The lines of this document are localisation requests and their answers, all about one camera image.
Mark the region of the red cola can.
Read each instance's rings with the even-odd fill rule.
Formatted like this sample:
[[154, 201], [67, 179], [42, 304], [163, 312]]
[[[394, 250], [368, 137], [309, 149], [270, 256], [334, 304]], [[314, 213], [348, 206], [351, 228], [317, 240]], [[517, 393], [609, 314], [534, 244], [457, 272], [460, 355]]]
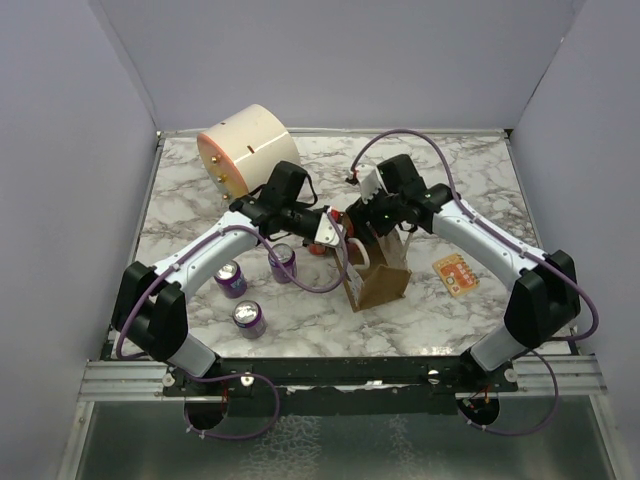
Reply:
[[320, 244], [309, 244], [307, 249], [314, 256], [324, 256], [327, 252], [327, 248]]

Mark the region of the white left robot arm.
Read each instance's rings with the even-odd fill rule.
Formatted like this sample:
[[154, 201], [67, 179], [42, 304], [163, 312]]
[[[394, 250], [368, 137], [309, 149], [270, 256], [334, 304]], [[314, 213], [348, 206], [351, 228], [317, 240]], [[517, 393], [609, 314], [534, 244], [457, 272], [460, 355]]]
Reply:
[[111, 324], [119, 333], [115, 354], [126, 359], [126, 340], [142, 355], [186, 372], [186, 382], [206, 395], [220, 385], [218, 354], [189, 332], [187, 305], [214, 274], [268, 237], [287, 232], [315, 237], [321, 212], [298, 200], [311, 184], [302, 167], [281, 161], [253, 194], [234, 200], [205, 234], [180, 252], [147, 266], [131, 263], [120, 282]]

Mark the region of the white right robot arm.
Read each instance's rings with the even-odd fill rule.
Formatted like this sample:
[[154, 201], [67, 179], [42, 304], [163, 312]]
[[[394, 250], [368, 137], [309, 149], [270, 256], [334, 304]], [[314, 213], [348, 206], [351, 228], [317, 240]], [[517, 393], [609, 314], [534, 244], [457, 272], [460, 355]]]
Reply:
[[408, 155], [360, 168], [355, 182], [360, 197], [347, 214], [363, 243], [407, 223], [461, 248], [509, 291], [502, 325], [463, 355], [459, 378], [467, 389], [486, 388], [498, 367], [549, 341], [580, 313], [575, 265], [568, 254], [530, 247], [476, 214], [450, 186], [427, 186]]

